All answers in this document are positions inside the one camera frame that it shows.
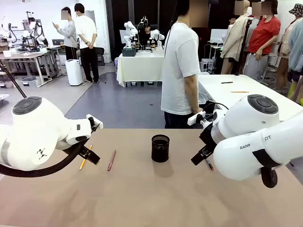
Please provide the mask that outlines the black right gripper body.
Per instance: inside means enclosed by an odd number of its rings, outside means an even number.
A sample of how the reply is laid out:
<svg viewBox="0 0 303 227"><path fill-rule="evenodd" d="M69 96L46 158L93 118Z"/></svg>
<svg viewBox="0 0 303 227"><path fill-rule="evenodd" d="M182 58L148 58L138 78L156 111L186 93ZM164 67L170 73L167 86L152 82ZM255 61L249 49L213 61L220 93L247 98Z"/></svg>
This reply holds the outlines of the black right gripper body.
<svg viewBox="0 0 303 227"><path fill-rule="evenodd" d="M200 134L199 138L206 145L207 148L214 148L214 140L211 135L212 123L209 124Z"/></svg>

